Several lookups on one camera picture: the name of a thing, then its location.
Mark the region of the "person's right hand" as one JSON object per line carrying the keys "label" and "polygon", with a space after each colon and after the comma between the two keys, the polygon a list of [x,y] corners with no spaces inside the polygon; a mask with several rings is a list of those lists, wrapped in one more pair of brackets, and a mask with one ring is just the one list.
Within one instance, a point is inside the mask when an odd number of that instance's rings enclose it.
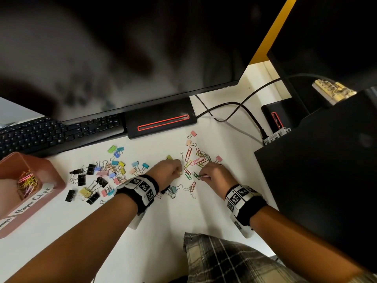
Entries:
{"label": "person's right hand", "polygon": [[225,200],[229,190],[239,185],[238,181],[223,165],[209,162],[205,166],[211,167],[211,184],[209,186],[222,200]]}

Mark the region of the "person's right forearm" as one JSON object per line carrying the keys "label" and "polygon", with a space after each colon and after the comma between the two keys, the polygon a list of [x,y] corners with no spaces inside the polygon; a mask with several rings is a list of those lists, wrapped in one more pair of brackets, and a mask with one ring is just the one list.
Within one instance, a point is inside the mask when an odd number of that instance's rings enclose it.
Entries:
{"label": "person's right forearm", "polygon": [[249,223],[289,269],[311,283],[346,283],[367,271],[270,206],[259,210]]}

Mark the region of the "pile of coloured paper clips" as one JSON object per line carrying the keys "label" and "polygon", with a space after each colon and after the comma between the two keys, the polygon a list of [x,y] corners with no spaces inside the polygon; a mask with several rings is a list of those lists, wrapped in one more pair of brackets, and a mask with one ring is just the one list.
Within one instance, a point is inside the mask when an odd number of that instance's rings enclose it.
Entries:
{"label": "pile of coloured paper clips", "polygon": [[199,174],[199,171],[211,162],[210,155],[198,147],[188,147],[181,151],[179,159],[182,162],[182,174],[189,181],[197,179],[191,174],[192,172]]}

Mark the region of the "pink paper clip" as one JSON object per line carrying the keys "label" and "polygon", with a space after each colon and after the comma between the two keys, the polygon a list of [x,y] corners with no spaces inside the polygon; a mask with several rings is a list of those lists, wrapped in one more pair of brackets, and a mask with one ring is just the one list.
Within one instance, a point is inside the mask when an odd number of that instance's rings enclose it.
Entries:
{"label": "pink paper clip", "polygon": [[184,191],[188,191],[188,192],[190,192],[191,197],[192,197],[193,199],[196,199],[196,197],[195,197],[195,195],[194,195],[194,189],[195,189],[195,186],[196,186],[196,182],[194,181],[189,187],[184,188]]}

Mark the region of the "black marker wristband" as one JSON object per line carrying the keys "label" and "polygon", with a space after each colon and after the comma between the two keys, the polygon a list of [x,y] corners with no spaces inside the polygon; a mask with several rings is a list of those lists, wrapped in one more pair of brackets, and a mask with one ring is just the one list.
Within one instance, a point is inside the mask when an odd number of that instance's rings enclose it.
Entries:
{"label": "black marker wristband", "polygon": [[256,190],[240,184],[230,188],[225,196],[225,204],[240,225],[249,227],[250,219],[268,206],[267,201]]}
{"label": "black marker wristband", "polygon": [[145,212],[154,202],[154,198],[159,193],[159,185],[154,178],[149,175],[135,176],[121,184],[115,195],[125,194],[130,197],[138,207],[138,215]]}

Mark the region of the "pile of coloured binder clips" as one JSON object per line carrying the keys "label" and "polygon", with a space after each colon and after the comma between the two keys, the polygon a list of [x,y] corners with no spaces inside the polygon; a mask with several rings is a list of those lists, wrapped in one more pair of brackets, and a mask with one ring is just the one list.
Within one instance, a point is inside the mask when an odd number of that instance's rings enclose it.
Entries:
{"label": "pile of coloured binder clips", "polygon": [[69,189],[65,202],[80,200],[92,205],[99,200],[104,204],[103,198],[113,196],[116,188],[127,181],[126,163],[120,160],[125,148],[113,145],[107,152],[111,155],[109,160],[99,160],[69,172],[68,183],[74,187]]}

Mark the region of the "white adapter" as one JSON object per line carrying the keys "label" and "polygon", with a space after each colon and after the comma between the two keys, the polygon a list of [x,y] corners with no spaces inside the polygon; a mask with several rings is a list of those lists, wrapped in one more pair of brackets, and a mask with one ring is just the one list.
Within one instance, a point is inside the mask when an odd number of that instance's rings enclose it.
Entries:
{"label": "white adapter", "polygon": [[277,132],[273,133],[271,136],[268,136],[267,138],[263,139],[264,146],[270,144],[271,142],[277,140],[278,138],[282,137],[283,135],[288,134],[291,132],[291,128],[283,127],[279,129]]}

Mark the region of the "plaid shorts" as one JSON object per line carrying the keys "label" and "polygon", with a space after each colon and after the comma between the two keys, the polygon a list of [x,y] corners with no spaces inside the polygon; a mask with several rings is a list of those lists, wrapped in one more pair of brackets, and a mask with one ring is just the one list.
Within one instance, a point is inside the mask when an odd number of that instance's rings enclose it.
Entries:
{"label": "plaid shorts", "polygon": [[185,233],[188,275],[179,283],[308,283],[270,257],[242,243]]}

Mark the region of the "black monitor stand red mark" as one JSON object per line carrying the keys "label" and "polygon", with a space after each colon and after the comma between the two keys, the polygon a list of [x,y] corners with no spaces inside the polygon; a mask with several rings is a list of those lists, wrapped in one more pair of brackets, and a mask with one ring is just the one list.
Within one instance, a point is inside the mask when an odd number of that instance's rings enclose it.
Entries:
{"label": "black monitor stand red mark", "polygon": [[261,106],[272,132],[277,132],[283,127],[293,130],[305,126],[311,114],[320,107],[313,88],[309,87],[310,80],[293,81],[292,84],[291,79],[297,77],[310,78],[311,74],[294,74],[274,80],[288,85],[290,98]]}

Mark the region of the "black computer case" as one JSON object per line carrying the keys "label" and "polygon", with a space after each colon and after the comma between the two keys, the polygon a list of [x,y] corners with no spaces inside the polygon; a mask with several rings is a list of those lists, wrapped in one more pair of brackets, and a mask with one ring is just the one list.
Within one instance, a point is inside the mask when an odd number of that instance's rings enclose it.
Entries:
{"label": "black computer case", "polygon": [[255,152],[277,208],[377,274],[377,87]]}

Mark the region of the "black keyboard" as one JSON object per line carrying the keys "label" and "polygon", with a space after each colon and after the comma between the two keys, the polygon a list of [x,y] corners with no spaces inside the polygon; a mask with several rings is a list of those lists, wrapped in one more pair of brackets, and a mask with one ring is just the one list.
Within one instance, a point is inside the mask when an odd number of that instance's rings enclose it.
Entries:
{"label": "black keyboard", "polygon": [[49,157],[127,134],[122,114],[65,125],[49,117],[0,128],[0,160],[13,152]]}

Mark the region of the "large black monitor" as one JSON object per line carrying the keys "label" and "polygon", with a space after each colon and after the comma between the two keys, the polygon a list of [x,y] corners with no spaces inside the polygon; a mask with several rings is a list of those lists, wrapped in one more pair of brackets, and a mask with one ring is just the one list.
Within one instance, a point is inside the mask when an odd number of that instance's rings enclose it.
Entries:
{"label": "large black monitor", "polygon": [[237,85],[287,0],[0,0],[0,125]]}

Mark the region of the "white handwritten label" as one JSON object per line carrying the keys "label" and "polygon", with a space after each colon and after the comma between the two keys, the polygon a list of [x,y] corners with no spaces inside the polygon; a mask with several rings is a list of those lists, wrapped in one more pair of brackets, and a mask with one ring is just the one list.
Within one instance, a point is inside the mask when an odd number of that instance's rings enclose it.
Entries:
{"label": "white handwritten label", "polygon": [[28,209],[34,206],[38,201],[40,201],[41,199],[49,195],[51,192],[53,192],[53,190],[54,190],[53,183],[43,184],[42,188],[38,192],[36,192],[34,195],[28,198],[21,206],[19,206],[10,214],[8,214],[8,217],[15,217],[15,216],[25,213]]}

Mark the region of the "yellowish tag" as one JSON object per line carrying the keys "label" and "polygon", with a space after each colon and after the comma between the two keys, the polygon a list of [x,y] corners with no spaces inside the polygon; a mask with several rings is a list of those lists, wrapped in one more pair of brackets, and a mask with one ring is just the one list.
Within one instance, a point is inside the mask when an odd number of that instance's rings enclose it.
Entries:
{"label": "yellowish tag", "polygon": [[312,87],[333,106],[357,94],[339,82],[332,83],[322,79],[315,80]]}

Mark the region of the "small black monitor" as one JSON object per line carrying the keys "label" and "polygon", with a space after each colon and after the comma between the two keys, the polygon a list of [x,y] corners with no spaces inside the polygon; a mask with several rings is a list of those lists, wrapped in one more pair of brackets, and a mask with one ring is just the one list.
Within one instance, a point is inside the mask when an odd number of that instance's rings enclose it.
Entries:
{"label": "small black monitor", "polygon": [[267,55],[284,76],[377,87],[377,0],[296,0]]}

